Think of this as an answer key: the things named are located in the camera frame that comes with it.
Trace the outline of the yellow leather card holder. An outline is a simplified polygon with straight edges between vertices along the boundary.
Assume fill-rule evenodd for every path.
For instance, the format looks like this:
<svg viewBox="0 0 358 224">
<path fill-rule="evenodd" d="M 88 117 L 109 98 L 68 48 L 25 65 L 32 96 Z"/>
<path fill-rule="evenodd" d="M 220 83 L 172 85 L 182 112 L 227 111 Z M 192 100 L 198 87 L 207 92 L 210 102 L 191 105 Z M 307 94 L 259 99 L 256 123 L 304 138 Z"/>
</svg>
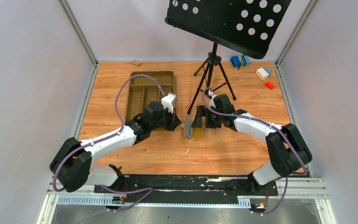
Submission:
<svg viewBox="0 0 358 224">
<path fill-rule="evenodd" d="M 183 127 L 183 134 L 190 141 L 199 140 L 203 135 L 202 128 L 192 127 L 192 122 L 190 117 L 185 118 L 181 125 Z"/>
</svg>

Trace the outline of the white blue toy block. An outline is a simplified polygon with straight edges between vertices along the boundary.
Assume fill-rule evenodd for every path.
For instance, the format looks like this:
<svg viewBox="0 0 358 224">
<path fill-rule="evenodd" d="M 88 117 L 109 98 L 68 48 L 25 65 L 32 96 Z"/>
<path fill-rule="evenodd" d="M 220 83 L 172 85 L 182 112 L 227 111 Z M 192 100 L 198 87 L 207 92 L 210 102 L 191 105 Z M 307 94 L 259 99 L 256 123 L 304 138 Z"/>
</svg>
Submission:
<svg viewBox="0 0 358 224">
<path fill-rule="evenodd" d="M 255 74 L 261 79 L 265 80 L 271 76 L 272 72 L 267 67 L 258 68 Z"/>
</svg>

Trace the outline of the small wooden block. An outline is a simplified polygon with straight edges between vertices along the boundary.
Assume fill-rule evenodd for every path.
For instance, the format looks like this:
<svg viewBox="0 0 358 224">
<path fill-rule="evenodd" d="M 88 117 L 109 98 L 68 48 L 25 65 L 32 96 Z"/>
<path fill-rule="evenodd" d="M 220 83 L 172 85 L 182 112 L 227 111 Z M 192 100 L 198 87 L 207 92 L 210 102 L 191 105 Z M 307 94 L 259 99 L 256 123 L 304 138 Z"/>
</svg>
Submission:
<svg viewBox="0 0 358 224">
<path fill-rule="evenodd" d="M 141 62 L 137 60 L 132 60 L 132 63 L 136 66 L 139 66 L 141 64 Z"/>
</svg>

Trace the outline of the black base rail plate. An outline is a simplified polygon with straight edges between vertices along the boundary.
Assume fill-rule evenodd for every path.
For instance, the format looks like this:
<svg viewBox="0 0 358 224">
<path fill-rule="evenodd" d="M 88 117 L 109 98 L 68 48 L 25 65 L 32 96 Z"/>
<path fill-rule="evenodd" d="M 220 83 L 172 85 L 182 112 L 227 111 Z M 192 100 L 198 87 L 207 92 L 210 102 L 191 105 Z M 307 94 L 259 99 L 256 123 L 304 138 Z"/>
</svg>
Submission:
<svg viewBox="0 0 358 224">
<path fill-rule="evenodd" d="M 96 185 L 94 192 L 129 193 L 126 202 L 165 204 L 235 204 L 239 196 L 277 196 L 271 182 L 255 187 L 245 175 L 124 175 L 107 189 Z"/>
</svg>

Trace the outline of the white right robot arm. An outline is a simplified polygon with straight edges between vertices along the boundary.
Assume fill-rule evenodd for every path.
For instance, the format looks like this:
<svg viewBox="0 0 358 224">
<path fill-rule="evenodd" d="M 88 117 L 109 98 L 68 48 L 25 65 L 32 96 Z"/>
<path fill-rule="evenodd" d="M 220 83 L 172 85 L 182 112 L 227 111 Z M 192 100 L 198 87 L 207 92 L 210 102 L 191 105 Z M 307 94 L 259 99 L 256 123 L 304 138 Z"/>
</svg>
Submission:
<svg viewBox="0 0 358 224">
<path fill-rule="evenodd" d="M 201 128 L 203 118 L 206 119 L 206 128 L 224 126 L 251 135 L 266 144 L 269 162 L 249 174 L 255 186 L 298 174 L 298 170 L 305 169 L 313 159 L 297 126 L 292 123 L 269 123 L 245 110 L 236 110 L 226 94 L 214 96 L 209 104 L 204 102 L 197 106 L 192 129 Z"/>
</svg>

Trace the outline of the woven straw divided tray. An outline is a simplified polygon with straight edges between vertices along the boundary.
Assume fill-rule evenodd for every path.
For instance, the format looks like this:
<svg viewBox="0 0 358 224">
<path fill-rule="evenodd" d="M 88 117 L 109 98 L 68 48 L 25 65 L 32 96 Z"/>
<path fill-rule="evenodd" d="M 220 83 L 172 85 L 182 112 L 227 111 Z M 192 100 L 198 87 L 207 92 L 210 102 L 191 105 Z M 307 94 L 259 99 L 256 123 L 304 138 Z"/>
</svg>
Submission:
<svg viewBox="0 0 358 224">
<path fill-rule="evenodd" d="M 130 80 L 125 123 L 142 113 L 151 101 L 161 100 L 163 96 L 156 83 L 161 85 L 165 93 L 176 93 L 175 76 L 172 71 L 135 71 L 130 76 L 139 74 L 148 75 L 156 81 L 147 77 L 135 77 Z"/>
</svg>

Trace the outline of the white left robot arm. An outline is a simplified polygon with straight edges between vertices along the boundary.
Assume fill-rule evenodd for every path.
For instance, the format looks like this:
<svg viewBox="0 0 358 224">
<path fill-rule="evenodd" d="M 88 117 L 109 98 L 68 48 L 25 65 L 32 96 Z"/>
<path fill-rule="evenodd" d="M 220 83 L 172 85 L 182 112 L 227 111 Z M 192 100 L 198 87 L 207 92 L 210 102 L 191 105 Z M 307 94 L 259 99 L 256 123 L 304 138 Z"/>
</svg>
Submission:
<svg viewBox="0 0 358 224">
<path fill-rule="evenodd" d="M 91 177 L 97 178 L 94 185 L 113 185 L 117 180 L 115 169 L 93 169 L 94 162 L 118 149 L 146 140 L 155 130 L 174 131 L 180 124 L 175 103 L 163 98 L 160 102 L 150 102 L 142 113 L 115 131 L 83 141 L 75 137 L 66 139 L 49 166 L 54 174 L 54 190 L 74 192 Z"/>
</svg>

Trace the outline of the black music stand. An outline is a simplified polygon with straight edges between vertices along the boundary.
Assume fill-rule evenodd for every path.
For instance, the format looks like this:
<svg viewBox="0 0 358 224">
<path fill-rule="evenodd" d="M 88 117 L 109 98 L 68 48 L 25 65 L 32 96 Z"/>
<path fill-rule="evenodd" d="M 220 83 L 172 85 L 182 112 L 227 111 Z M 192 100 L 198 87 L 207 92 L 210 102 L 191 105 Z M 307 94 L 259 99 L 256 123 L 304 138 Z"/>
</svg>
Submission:
<svg viewBox="0 0 358 224">
<path fill-rule="evenodd" d="M 201 65 L 197 88 L 210 86 L 213 68 L 222 67 L 218 45 L 253 59 L 263 59 L 287 9 L 289 0 L 171 0 L 165 22 L 213 42 Z"/>
</svg>

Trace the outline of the red toy block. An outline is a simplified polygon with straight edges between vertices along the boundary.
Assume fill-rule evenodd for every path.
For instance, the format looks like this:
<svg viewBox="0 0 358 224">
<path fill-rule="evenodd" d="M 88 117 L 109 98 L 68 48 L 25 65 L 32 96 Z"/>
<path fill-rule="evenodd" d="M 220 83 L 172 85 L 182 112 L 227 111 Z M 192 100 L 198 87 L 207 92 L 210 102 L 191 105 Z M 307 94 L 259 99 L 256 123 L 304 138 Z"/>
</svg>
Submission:
<svg viewBox="0 0 358 224">
<path fill-rule="evenodd" d="M 266 82 L 266 83 L 265 83 L 265 86 L 266 86 L 267 88 L 269 88 L 270 90 L 273 90 L 273 89 L 275 88 L 275 86 L 274 86 L 272 83 L 270 83 L 270 82 Z"/>
</svg>

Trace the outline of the blue green toy block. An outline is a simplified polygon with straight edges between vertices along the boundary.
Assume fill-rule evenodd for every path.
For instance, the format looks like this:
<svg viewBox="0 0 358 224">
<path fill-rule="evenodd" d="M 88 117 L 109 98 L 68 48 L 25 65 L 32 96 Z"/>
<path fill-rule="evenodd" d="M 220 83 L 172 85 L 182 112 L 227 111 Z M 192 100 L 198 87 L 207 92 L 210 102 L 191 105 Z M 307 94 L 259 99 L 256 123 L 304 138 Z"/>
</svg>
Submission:
<svg viewBox="0 0 358 224">
<path fill-rule="evenodd" d="M 230 59 L 230 62 L 234 68 L 240 68 L 243 66 L 249 66 L 250 65 L 250 59 L 246 55 L 242 56 L 232 56 Z"/>
</svg>

